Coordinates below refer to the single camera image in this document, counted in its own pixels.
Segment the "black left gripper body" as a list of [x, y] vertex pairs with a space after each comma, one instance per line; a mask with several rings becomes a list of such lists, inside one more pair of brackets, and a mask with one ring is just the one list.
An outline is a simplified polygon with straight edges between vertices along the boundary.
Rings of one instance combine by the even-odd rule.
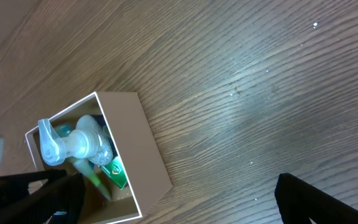
[[27, 196], [29, 184], [39, 180], [47, 180], [52, 183], [67, 175], [65, 170], [44, 170], [25, 174], [6, 175], [0, 177], [0, 210]]

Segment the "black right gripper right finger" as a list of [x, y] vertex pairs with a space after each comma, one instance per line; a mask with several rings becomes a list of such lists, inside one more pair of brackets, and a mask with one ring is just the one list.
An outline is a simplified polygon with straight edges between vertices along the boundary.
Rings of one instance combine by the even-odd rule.
[[358, 224], [358, 210], [289, 173], [278, 176], [275, 199], [284, 224]]

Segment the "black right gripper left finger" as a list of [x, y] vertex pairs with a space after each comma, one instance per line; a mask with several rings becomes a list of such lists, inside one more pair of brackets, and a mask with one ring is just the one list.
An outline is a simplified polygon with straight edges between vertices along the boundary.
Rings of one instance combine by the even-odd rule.
[[85, 192], [82, 174], [31, 182], [29, 196], [0, 210], [0, 223], [77, 223]]

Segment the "green white soap packet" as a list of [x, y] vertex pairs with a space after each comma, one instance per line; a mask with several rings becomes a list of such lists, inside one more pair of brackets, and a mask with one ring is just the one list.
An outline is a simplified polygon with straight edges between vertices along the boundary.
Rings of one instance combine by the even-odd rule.
[[121, 190], [127, 186], [127, 177], [121, 158], [116, 156], [110, 163], [99, 168], [118, 186]]

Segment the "clear dark spray bottle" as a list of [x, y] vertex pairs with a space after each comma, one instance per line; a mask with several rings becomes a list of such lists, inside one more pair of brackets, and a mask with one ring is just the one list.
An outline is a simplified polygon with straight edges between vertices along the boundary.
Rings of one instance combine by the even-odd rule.
[[60, 165], [69, 157], [105, 166], [116, 157], [107, 124], [100, 114], [82, 116], [66, 136], [59, 134], [48, 119], [39, 120], [38, 125], [42, 159], [50, 166]]

